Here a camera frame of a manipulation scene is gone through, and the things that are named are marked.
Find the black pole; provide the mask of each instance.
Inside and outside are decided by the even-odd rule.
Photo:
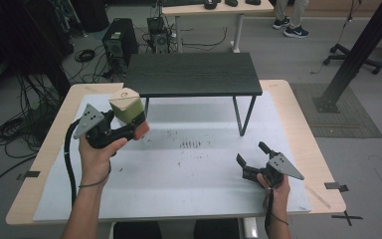
[[[352,50],[340,66],[330,85],[320,98],[313,98],[320,113],[338,113],[336,103],[349,83],[382,39],[382,2],[377,8]]]

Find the sneaker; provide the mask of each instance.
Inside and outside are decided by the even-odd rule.
[[[301,26],[291,29],[290,27],[287,27],[284,31],[284,35],[287,37],[293,37],[293,38],[305,38],[308,36],[308,32],[303,30]]]
[[[285,17],[283,20],[276,20],[275,23],[272,25],[273,28],[276,30],[280,29],[281,27],[287,27],[289,26],[289,18]]]

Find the floor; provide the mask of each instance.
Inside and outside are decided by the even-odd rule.
[[[121,8],[108,8],[109,19],[117,17]],[[135,29],[141,39],[143,19],[132,18],[134,24],[141,29]],[[344,29],[340,43],[351,47],[364,29],[368,19],[354,19]],[[339,39],[344,19],[340,18],[306,18],[303,27],[309,31],[306,39],[290,39],[283,36],[282,30],[271,27],[273,19],[246,18],[241,39],[241,51],[249,52],[253,58],[259,79],[284,79],[290,83],[330,83],[341,62],[331,62],[323,66],[322,61],[329,54],[329,48]],[[228,28],[226,40],[212,49],[211,52],[230,52],[234,28]],[[95,48],[101,45],[101,33],[89,34],[87,38],[73,35],[75,52]],[[212,44],[223,39],[224,30],[193,29],[184,34],[187,43]],[[206,52],[186,47],[186,53]],[[68,74],[73,76],[80,66],[74,60],[74,54],[68,56],[63,65]],[[371,54],[371,59],[382,58],[382,44]],[[97,66],[99,71],[104,59]],[[93,73],[96,60],[82,74]],[[373,121],[382,133],[382,71],[378,75],[371,73],[372,68],[362,67],[358,76],[351,82],[350,88],[365,107]],[[0,124],[20,111],[20,87],[11,73],[0,78]],[[327,161],[335,181],[346,185],[349,189],[343,192],[348,216],[362,219],[332,218],[331,215],[298,215],[289,217],[289,227],[292,238],[382,238],[382,138],[352,139],[352,138],[317,138],[317,143]],[[12,143],[8,150],[23,154],[28,152],[23,141]],[[0,146],[0,173],[20,159],[10,158]],[[11,226],[5,222],[6,214],[21,187],[19,174],[26,172],[31,161],[15,168],[0,179],[0,238],[58,238],[64,225]],[[259,233],[264,235],[264,219],[259,218]],[[192,226],[189,222],[183,225],[180,221],[165,221],[161,223],[164,238],[192,238]],[[106,230],[101,230],[101,238],[107,238]]]

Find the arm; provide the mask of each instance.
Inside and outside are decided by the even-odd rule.
[[[259,173],[257,179],[264,188],[269,188],[269,184],[265,181],[263,176]],[[290,233],[287,222],[287,198],[289,196],[290,187],[287,175],[284,175],[282,184],[274,189],[275,199],[270,227],[270,239],[289,239]]]
[[[102,149],[92,148],[83,135],[80,137],[82,158],[82,181],[80,185],[91,185],[107,177],[109,159],[127,140],[121,138]],[[81,187],[71,211],[70,219],[61,238],[96,238],[101,193],[107,179],[95,186]]]

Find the hand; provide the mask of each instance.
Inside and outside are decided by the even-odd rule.
[[[257,179],[259,180],[259,183],[263,186],[263,188],[270,188],[269,183],[263,178],[263,175],[261,173],[257,174]],[[289,179],[287,175],[284,175],[284,181],[282,182],[282,184],[273,190],[275,199],[273,203],[272,212],[277,217],[287,217],[287,198],[289,197],[289,192]],[[266,198],[269,198],[269,193],[270,191],[267,190]]]
[[[89,145],[86,136],[80,137],[79,151],[82,158],[82,182],[81,185],[89,185],[104,179],[109,171],[110,158],[126,145],[126,138],[118,139],[105,148],[97,149]],[[101,187],[106,184],[107,180],[101,183]]]

